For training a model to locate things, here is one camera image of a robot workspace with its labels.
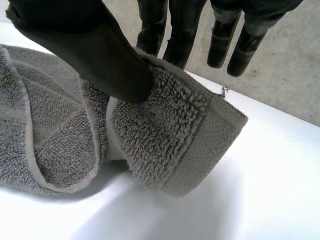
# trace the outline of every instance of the towel pile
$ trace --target towel pile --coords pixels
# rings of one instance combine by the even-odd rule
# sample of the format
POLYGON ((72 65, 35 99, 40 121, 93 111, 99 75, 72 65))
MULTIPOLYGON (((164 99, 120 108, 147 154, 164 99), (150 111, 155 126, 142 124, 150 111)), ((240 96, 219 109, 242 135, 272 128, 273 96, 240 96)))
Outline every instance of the towel pile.
POLYGON ((0 185, 74 193, 126 160, 145 187, 181 197, 224 155, 247 117, 173 65, 141 53, 144 104, 100 92, 54 55, 0 45, 0 185))

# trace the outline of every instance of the terry cloth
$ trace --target terry cloth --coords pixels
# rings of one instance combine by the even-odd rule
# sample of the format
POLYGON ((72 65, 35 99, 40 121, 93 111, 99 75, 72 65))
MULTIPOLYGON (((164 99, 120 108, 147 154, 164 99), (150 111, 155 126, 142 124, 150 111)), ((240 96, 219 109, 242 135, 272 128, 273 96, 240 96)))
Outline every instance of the terry cloth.
POLYGON ((146 188, 196 188, 247 117, 179 68, 139 52, 154 87, 143 104, 109 97, 58 57, 0 46, 0 185, 32 193, 85 188, 126 160, 146 188))

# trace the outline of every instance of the folded towel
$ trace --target folded towel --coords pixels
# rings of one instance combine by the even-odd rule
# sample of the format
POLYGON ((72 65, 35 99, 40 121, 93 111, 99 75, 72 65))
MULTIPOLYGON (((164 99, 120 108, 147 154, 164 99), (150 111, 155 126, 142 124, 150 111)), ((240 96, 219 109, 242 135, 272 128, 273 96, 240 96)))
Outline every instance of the folded towel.
POLYGON ((248 119, 182 70, 140 54, 154 87, 131 104, 54 55, 0 46, 0 185, 73 193, 101 163, 126 160, 147 188, 175 197, 196 188, 248 119))

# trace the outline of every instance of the gray towel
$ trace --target gray towel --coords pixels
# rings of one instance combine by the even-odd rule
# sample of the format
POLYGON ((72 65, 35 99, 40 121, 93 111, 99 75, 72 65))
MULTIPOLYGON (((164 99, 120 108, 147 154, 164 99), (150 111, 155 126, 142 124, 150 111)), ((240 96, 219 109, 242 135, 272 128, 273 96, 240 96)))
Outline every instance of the gray towel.
POLYGON ((109 97, 54 55, 0 46, 0 185, 41 194, 85 188, 103 162, 126 160, 145 187, 196 188, 247 117, 171 64, 141 53, 147 102, 109 97))

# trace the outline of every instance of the white surface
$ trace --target white surface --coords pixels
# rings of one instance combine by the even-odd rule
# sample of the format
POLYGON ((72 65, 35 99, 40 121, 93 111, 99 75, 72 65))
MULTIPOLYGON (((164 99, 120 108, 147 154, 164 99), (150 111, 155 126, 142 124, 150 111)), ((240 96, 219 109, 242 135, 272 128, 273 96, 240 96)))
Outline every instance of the white surface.
MULTIPOLYGON (((0 43, 43 51, 8 23, 0 43)), ((112 166, 58 199, 0 187, 0 239, 319 240, 320 128, 233 91, 226 100, 249 121, 186 197, 145 190, 112 166)))

